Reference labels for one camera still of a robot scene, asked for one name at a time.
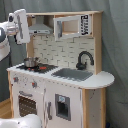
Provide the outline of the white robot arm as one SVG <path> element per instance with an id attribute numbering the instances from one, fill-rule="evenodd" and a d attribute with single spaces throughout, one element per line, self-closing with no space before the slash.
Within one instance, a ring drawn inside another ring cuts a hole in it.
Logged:
<path id="1" fill-rule="evenodd" d="M 29 43 L 29 29 L 26 10 L 19 9 L 8 15 L 8 20 L 0 23 L 0 61 L 10 53 L 8 36 L 14 36 L 17 44 Z M 1 119 L 0 128 L 19 128 L 17 119 Z"/>

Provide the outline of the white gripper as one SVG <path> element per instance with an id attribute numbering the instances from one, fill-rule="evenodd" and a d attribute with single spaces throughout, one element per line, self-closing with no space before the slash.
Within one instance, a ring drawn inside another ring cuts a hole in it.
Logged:
<path id="1" fill-rule="evenodd" d="M 30 35 L 26 10 L 16 10 L 8 16 L 7 32 L 9 35 L 14 35 L 18 44 L 29 43 Z"/>

